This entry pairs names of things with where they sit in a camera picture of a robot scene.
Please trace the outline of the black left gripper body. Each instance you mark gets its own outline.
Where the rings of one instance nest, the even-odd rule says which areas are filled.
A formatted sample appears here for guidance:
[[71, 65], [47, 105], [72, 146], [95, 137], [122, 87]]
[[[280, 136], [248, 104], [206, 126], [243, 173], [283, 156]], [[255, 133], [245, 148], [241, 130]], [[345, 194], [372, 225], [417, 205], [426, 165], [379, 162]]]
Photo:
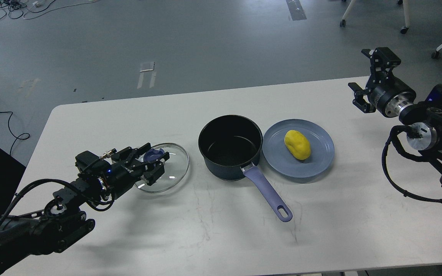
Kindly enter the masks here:
[[104, 170], [104, 183], [114, 198], [119, 198], [140, 180], [144, 172], [141, 168], [134, 171], [118, 163], [108, 164]]

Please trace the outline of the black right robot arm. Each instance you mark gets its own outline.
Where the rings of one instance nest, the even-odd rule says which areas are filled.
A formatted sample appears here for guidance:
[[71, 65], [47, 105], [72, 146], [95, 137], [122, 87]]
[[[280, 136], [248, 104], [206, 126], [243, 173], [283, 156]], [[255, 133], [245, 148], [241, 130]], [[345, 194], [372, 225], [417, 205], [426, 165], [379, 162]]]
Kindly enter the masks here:
[[418, 163], [428, 163], [440, 173], [442, 187], [442, 84], [433, 87], [424, 101], [415, 103], [416, 92], [393, 74], [400, 58], [388, 47], [362, 49], [370, 61], [370, 77], [364, 88], [348, 84], [354, 93], [353, 104], [363, 113], [379, 112], [386, 118], [397, 117], [382, 151], [382, 169], [388, 182], [403, 196], [441, 203], [409, 192], [393, 182], [387, 167], [387, 155], [393, 145], [399, 155]]

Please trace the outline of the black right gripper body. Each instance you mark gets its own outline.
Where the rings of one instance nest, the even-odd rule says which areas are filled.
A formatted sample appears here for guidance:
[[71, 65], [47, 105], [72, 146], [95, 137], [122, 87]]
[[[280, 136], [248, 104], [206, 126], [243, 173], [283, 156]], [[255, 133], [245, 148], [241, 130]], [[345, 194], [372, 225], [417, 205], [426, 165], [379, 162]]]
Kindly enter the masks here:
[[397, 117], [400, 102], [412, 103], [416, 92], [397, 77], [370, 76], [366, 84], [367, 100], [384, 117]]

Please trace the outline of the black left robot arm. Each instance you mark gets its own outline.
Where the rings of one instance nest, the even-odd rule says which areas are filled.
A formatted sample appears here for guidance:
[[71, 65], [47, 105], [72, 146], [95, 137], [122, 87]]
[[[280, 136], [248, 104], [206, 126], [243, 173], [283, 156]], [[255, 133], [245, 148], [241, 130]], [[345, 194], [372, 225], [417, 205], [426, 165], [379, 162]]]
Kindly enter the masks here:
[[[79, 170], [76, 180], [39, 179], [15, 194], [0, 218], [0, 275], [30, 255], [63, 253], [95, 228], [81, 206], [104, 212], [143, 181], [153, 185], [165, 173], [169, 152], [153, 149], [149, 143], [139, 147], [109, 150], [103, 155], [84, 151], [75, 158]], [[20, 200], [31, 190], [46, 183], [57, 183], [62, 189], [39, 211], [11, 215]]]

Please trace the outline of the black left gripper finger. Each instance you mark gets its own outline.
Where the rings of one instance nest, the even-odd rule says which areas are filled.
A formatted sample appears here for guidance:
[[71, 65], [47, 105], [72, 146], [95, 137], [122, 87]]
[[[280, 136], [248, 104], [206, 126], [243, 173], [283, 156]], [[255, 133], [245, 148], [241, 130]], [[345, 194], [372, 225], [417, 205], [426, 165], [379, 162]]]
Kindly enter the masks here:
[[148, 152], [151, 149], [151, 144], [146, 143], [139, 148], [132, 148], [132, 147], [126, 147], [114, 154], [112, 154], [111, 159], [114, 162], [120, 162], [120, 161], [133, 161], [134, 159], [139, 158], [140, 156], [143, 156], [146, 152]]
[[146, 152], [143, 155], [144, 170], [141, 180], [152, 186], [165, 173], [165, 162], [169, 160], [169, 152]]

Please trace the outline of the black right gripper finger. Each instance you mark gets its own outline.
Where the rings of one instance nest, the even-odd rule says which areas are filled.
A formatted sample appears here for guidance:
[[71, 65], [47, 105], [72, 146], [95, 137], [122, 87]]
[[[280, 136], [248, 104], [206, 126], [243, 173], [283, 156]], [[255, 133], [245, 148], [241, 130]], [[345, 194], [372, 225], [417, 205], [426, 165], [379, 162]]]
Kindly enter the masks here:
[[361, 53], [370, 61], [370, 77], [372, 79], [394, 77], [393, 69], [401, 64], [401, 59], [388, 47], [362, 49]]
[[348, 83], [349, 88], [354, 93], [353, 105], [356, 106], [363, 113], [372, 113], [376, 111], [374, 105], [370, 102], [365, 101], [364, 96], [370, 94], [369, 89], [362, 89], [357, 83], [350, 82]]

